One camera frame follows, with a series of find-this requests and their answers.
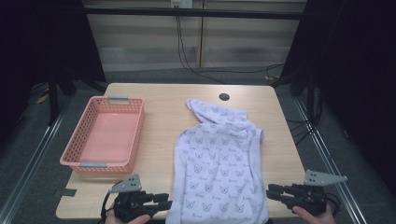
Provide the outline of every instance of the white wall panel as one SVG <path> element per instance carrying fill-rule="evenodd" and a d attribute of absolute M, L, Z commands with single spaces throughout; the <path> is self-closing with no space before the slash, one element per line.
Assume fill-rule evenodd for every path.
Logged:
<path fill-rule="evenodd" d="M 84 0 L 83 3 L 86 6 L 170 7 L 170 0 Z M 203 5 L 208 9 L 301 12 L 304 0 L 193 1 L 194 8 Z M 89 15 L 88 18 L 106 71 L 181 67 L 176 17 Z M 191 66 L 283 63 L 298 25 L 297 21 L 259 19 L 205 18 L 202 23 L 201 18 L 181 18 L 180 21 Z"/>

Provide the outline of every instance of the wooden table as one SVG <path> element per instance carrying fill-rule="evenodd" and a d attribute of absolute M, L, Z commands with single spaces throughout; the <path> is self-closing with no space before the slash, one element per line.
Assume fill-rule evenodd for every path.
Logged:
<path fill-rule="evenodd" d="M 222 101 L 221 93 L 230 100 Z M 134 171 L 140 175 L 147 193 L 169 193 L 174 179 L 174 144 L 186 129 L 199 120 L 186 107 L 188 98 L 211 104 L 244 109 L 248 119 L 263 129 L 262 177 L 268 184 L 290 185 L 304 181 L 304 168 L 290 135 L 276 93 L 272 87 L 198 84 L 113 83 L 107 96 L 142 97 L 145 120 L 135 158 Z M 99 218 L 108 189 L 129 175 L 88 175 L 73 172 L 67 189 L 76 189 L 74 197 L 63 196 L 56 215 L 59 218 Z M 108 206 L 117 194 L 111 195 Z M 270 218 L 294 217 L 286 205 L 268 200 Z M 160 212 L 154 218 L 165 218 Z"/>

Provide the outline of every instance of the gray carpet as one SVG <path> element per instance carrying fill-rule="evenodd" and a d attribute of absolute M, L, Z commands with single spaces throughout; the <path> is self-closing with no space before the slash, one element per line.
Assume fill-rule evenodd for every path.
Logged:
<path fill-rule="evenodd" d="M 256 71 L 255 68 L 220 68 L 211 70 Z M 266 85 L 272 80 L 266 76 L 279 75 L 281 68 L 269 73 L 231 73 L 206 72 L 205 76 L 198 76 L 185 69 L 168 69 L 136 72 L 107 73 L 107 83 L 111 82 L 153 82 L 153 83 L 205 83 L 205 84 L 243 84 Z M 89 98 L 102 93 L 77 82 L 77 94 L 71 99 L 71 104 L 64 114 L 64 119 L 55 134 L 49 149 L 38 166 L 33 181 L 24 195 L 12 223 L 96 223 L 97 220 L 60 220 L 55 216 L 59 198 L 53 197 L 56 189 L 63 189 L 71 170 L 59 163 L 64 148 L 74 131 L 82 111 Z M 21 122 L 12 134 L 8 143 L 3 146 L 4 151 L 0 158 L 0 205 L 3 206 L 8 195 L 17 184 L 19 177 L 35 152 L 37 145 L 45 131 L 49 120 L 49 101 L 37 105 L 35 100 L 41 92 L 32 94 L 29 107 L 25 111 Z M 293 97 L 290 95 L 290 86 L 276 88 L 276 94 L 287 120 L 302 120 Z M 66 97 L 60 93 L 61 105 Z M 295 142 L 307 133 L 304 125 L 298 122 L 289 122 L 291 134 Z M 344 128 L 330 108 L 324 102 L 323 113 L 318 125 L 332 157 L 341 174 L 348 177 L 347 185 L 359 203 L 367 223 L 393 223 L 396 220 L 396 200 L 393 198 L 371 167 L 364 161 L 359 148 L 353 140 L 344 136 Z M 327 172 L 310 135 L 297 145 L 297 150 L 305 169 Z M 326 188 L 326 191 L 339 195 L 335 187 Z M 336 216 L 337 223 L 353 223 L 346 208 L 342 205 Z M 303 223 L 299 218 L 275 219 L 275 224 Z"/>

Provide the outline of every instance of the pink plastic basket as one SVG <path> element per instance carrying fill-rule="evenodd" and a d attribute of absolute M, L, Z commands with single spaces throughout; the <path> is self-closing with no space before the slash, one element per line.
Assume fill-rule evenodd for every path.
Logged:
<path fill-rule="evenodd" d="M 94 96 L 61 157 L 77 172 L 132 172 L 143 125 L 143 99 Z"/>

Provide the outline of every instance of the metal bracket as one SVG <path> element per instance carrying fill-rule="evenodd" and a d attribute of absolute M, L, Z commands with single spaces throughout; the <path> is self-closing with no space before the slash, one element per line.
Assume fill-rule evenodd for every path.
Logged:
<path fill-rule="evenodd" d="M 76 189 L 57 189 L 53 192 L 52 197 L 62 198 L 63 196 L 74 197 L 76 194 Z"/>
<path fill-rule="evenodd" d="M 346 181 L 347 181 L 346 176 L 329 175 L 320 172 L 306 170 L 304 185 L 325 187 Z"/>
<path fill-rule="evenodd" d="M 138 174 L 131 175 L 129 178 L 122 180 L 113 188 L 108 190 L 108 193 L 125 193 L 131 191 L 140 191 L 142 185 Z"/>

